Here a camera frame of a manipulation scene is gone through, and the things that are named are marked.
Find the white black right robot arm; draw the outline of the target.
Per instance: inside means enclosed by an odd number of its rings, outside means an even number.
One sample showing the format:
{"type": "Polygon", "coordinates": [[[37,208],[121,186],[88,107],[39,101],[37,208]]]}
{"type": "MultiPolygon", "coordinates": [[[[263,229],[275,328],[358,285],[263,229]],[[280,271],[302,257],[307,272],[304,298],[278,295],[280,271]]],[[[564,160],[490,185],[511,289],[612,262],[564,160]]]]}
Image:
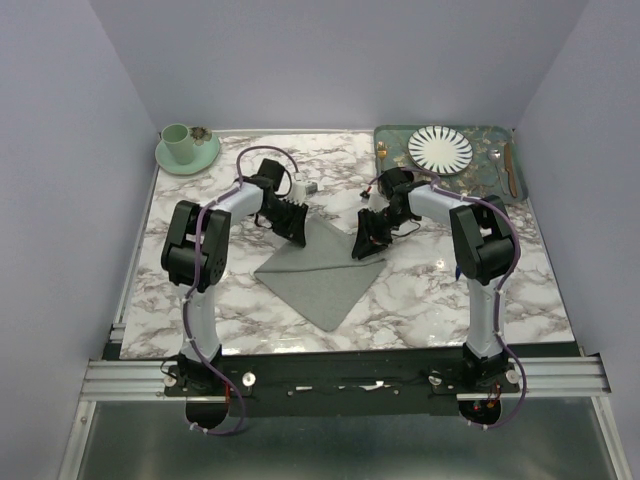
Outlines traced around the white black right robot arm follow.
{"type": "Polygon", "coordinates": [[[456,194],[441,188],[435,174],[417,181],[414,172],[395,167],[373,180],[388,205],[358,212],[352,257],[363,260],[384,251],[393,233],[410,220],[426,217],[450,228],[456,276],[466,278],[470,301],[460,379],[467,389],[480,392],[508,363],[502,308],[507,280],[521,257],[519,238],[500,197],[456,194]]]}

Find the grey woven cloth napkin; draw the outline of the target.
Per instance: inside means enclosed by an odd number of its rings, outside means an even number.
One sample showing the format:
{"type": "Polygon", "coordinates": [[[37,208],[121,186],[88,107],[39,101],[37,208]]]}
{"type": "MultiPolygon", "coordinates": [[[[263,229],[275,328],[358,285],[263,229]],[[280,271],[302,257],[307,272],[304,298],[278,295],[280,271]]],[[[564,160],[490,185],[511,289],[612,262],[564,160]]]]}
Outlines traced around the grey woven cloth napkin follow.
{"type": "Polygon", "coordinates": [[[254,277],[307,321],[325,332],[336,330],[386,266],[372,256],[351,257],[355,239],[314,215],[305,225],[307,243],[287,243],[254,277]]]}

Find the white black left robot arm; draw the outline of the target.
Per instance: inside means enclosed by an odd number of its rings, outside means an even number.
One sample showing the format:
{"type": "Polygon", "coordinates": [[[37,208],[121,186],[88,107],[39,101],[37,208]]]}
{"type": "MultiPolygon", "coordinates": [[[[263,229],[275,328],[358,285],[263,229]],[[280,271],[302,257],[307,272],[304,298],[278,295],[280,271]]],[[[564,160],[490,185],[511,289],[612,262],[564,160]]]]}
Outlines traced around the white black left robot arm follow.
{"type": "Polygon", "coordinates": [[[215,326],[215,287],[226,269],[231,228],[247,217],[267,220],[277,236],[298,247],[306,245],[306,182],[290,177],[287,194],[278,192],[282,165],[265,160],[252,176],[241,176],[229,191],[202,206],[176,204],[161,254],[169,281],[185,289],[181,299],[183,344],[180,354],[195,362],[187,382],[201,395],[214,393],[222,380],[214,364],[221,351],[215,326]]]}

